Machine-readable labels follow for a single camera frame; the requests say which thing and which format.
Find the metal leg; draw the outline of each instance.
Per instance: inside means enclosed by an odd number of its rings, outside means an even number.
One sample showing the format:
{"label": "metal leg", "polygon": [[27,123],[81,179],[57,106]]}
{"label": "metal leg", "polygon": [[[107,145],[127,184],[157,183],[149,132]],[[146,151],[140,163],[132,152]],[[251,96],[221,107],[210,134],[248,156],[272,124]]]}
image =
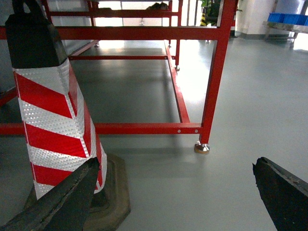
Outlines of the metal leg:
{"label": "metal leg", "polygon": [[188,0],[188,5],[187,5],[187,22],[186,25],[188,26],[189,24],[189,11],[190,11],[190,6],[191,6],[191,0]]}
{"label": "metal leg", "polygon": [[140,25],[140,26],[144,26],[144,20],[143,20],[143,18],[141,19],[139,25]]}
{"label": "metal leg", "polygon": [[49,10],[47,0],[42,0],[42,4],[45,8],[45,12],[46,12],[46,16],[47,16],[48,21],[52,23],[52,19],[51,19],[51,16],[50,16],[50,10]]}
{"label": "metal leg", "polygon": [[177,71],[180,70],[179,62],[180,62],[180,40],[177,40],[177,47],[175,51],[175,66]]}
{"label": "metal leg", "polygon": [[294,36],[293,36],[293,42],[291,43],[291,45],[290,45],[290,48],[291,49],[293,49],[294,48],[294,43],[295,43],[295,39],[297,38],[297,35],[298,35],[298,33],[294,33]]}
{"label": "metal leg", "polygon": [[169,26],[171,26],[171,16],[169,17]]}
{"label": "metal leg", "polygon": [[122,1],[120,1],[121,10],[123,9]]}
{"label": "metal leg", "polygon": [[[276,12],[277,4],[278,4],[278,0],[275,0],[273,7],[271,9],[271,12]],[[264,40],[268,40],[269,35],[270,35],[270,27],[267,27]]]}
{"label": "metal leg", "polygon": [[17,96],[16,88],[13,87],[6,92],[0,93],[0,107]]}
{"label": "metal leg", "polygon": [[210,151],[210,146],[207,143],[200,143],[200,141],[198,141],[194,145],[194,151],[197,153],[206,154]]}
{"label": "metal leg", "polygon": [[196,7],[194,9],[194,22],[193,25],[197,25],[197,10],[198,10],[198,0],[196,0]]}

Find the white wall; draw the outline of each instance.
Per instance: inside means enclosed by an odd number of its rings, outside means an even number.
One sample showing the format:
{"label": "white wall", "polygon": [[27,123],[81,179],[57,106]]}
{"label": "white wall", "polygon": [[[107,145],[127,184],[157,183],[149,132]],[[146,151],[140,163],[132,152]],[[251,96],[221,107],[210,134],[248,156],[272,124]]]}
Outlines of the white wall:
{"label": "white wall", "polygon": [[[264,35],[267,29],[263,26],[263,22],[267,21],[274,2],[275,0],[239,0],[238,8],[243,12],[236,14],[236,31],[248,35]],[[298,2],[298,0],[280,0],[277,9],[291,13],[298,8]],[[272,29],[270,33],[288,34],[289,32]]]}
{"label": "white wall", "polygon": [[[124,10],[145,10],[149,6],[155,4],[155,1],[150,2],[122,2],[122,9]],[[112,10],[120,10],[121,5],[119,1],[101,1],[99,4],[100,8],[111,8]],[[97,18],[97,26],[161,26],[161,18]],[[163,26],[169,25],[169,19],[163,19]]]}

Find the cone base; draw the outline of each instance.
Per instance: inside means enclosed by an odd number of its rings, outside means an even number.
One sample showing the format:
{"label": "cone base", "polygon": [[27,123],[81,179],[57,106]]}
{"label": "cone base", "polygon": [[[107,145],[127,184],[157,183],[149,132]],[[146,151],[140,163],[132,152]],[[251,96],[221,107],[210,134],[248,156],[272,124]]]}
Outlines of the cone base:
{"label": "cone base", "polygon": [[[34,187],[24,206],[36,202]],[[93,196],[84,231],[114,231],[130,213],[128,181],[125,161],[115,155],[107,156],[107,174],[104,189]]]}

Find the traffic cone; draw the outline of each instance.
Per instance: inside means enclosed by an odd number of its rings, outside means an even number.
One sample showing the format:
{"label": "traffic cone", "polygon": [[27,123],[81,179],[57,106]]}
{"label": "traffic cone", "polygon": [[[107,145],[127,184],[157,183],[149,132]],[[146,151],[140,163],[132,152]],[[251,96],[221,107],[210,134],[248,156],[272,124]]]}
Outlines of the traffic cone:
{"label": "traffic cone", "polygon": [[95,192],[105,183],[102,148],[55,27],[35,0],[13,1],[6,21],[7,42],[37,199],[90,158],[98,157]]}

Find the red crossbar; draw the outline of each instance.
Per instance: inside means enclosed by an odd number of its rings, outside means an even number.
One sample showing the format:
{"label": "red crossbar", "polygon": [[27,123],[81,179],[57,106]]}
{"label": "red crossbar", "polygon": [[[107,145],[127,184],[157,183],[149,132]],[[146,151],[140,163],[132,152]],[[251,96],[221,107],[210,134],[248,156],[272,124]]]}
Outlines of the red crossbar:
{"label": "red crossbar", "polygon": [[[96,123],[96,132],[103,134],[200,134],[198,123]],[[0,135],[24,135],[22,123],[0,124]]]}
{"label": "red crossbar", "polygon": [[166,60],[166,55],[138,56],[138,55],[87,55],[70,56],[70,60]]}
{"label": "red crossbar", "polygon": [[[220,28],[197,26],[57,26],[65,40],[218,40],[224,33]],[[0,26],[0,39],[6,39],[5,27]]]}
{"label": "red crossbar", "polygon": [[170,73],[171,73],[172,85],[173,85],[173,90],[174,90],[174,94],[175,94],[175,99],[176,99],[177,107],[178,107],[178,111],[179,111],[180,122],[181,123],[189,123],[190,121],[189,121],[189,116],[188,116],[188,112],[187,112],[187,109],[186,109],[184,97],[183,97],[181,88],[180,88],[180,86],[177,82],[178,74],[177,74],[177,71],[175,70],[175,68],[172,64],[171,54],[170,54],[170,50],[169,50],[167,40],[165,40],[165,49],[166,49],[166,53],[167,53],[167,57],[168,57],[169,69],[170,69]]}
{"label": "red crossbar", "polygon": [[17,96],[16,88],[11,88],[0,95],[0,107]]}
{"label": "red crossbar", "polygon": [[93,47],[96,43],[98,43],[99,40],[93,40],[92,42],[89,42],[88,44],[84,45],[83,47],[77,49],[73,53],[71,53],[69,56],[77,56],[80,55],[81,53],[85,52],[86,50],[90,49]]}
{"label": "red crossbar", "polygon": [[95,11],[50,11],[50,16],[70,16],[70,17],[94,17],[94,18],[169,18],[171,16],[178,16],[178,12],[168,11],[145,11],[145,10],[109,10],[109,9],[95,9]]}

